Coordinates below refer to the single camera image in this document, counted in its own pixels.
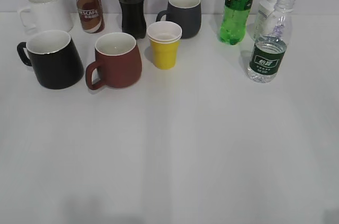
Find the mug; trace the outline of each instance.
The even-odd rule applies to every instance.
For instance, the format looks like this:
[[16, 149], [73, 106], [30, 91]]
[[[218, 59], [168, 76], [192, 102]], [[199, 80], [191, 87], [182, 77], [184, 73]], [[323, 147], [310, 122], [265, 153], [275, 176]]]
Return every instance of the mug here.
[[171, 69], [175, 66], [181, 35], [181, 27], [170, 21], [155, 22], [147, 28], [153, 63], [157, 68]]
[[160, 21], [164, 15], [167, 21], [181, 26], [182, 39], [192, 38], [200, 30], [200, 0], [168, 0], [167, 10], [159, 12], [156, 21]]
[[[100, 80], [92, 83], [97, 69]], [[127, 33], [108, 33], [95, 43], [95, 62], [86, 68], [86, 84], [97, 90], [104, 85], [125, 88], [136, 83], [142, 71], [141, 56], [136, 39]]]
[[[28, 0], [28, 2], [30, 5], [17, 11], [26, 29], [37, 28], [38, 31], [62, 30], [66, 32], [72, 29], [72, 19], [64, 0]], [[24, 22], [23, 12], [31, 12], [34, 24], [28, 25]]]
[[38, 82], [46, 88], [70, 87], [84, 75], [78, 51], [65, 31], [40, 32], [17, 45], [17, 52], [24, 64], [33, 67]]

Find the white bottle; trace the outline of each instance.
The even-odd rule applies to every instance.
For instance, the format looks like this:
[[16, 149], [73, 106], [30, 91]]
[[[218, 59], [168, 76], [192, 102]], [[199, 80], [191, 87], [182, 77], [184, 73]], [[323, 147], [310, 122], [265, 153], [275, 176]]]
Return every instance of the white bottle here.
[[259, 35], [265, 30], [264, 22], [267, 17], [274, 11], [277, 0], [262, 0], [259, 2], [259, 11], [254, 23], [254, 33], [252, 39], [255, 41]]

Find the water bottle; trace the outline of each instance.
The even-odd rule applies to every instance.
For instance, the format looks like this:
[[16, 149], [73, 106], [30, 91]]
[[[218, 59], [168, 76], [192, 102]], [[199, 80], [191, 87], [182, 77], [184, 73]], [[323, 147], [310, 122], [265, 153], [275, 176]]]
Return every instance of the water bottle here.
[[225, 0], [225, 12], [220, 27], [220, 41], [235, 45], [243, 40], [246, 21], [253, 0]]
[[278, 0], [262, 0], [259, 2], [258, 15], [254, 23], [254, 33], [253, 36], [251, 36], [254, 41], [264, 31], [263, 24], [274, 11], [274, 6], [277, 1]]
[[122, 31], [136, 39], [146, 35], [144, 0], [119, 0], [122, 12]]
[[259, 83], [272, 81], [280, 67], [292, 34], [291, 12], [295, 0], [278, 0], [256, 39], [247, 73]]

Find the stacked paper cup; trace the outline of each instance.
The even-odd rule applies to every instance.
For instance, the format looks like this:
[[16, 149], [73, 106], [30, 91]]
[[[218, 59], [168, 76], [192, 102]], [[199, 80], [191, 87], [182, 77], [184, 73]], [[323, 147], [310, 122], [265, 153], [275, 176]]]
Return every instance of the stacked paper cup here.
[[147, 28], [147, 36], [153, 49], [154, 65], [159, 69], [173, 68], [182, 36], [181, 27], [170, 21], [155, 22]]

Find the nescafe bottle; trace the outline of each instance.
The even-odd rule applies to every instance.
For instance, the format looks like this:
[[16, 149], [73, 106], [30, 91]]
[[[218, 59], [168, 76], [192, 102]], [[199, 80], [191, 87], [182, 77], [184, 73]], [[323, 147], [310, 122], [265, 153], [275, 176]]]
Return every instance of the nescafe bottle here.
[[76, 0], [76, 5], [85, 32], [97, 33], [105, 28], [100, 0]]
[[144, 0], [119, 0], [122, 12], [122, 31], [136, 39], [146, 35]]

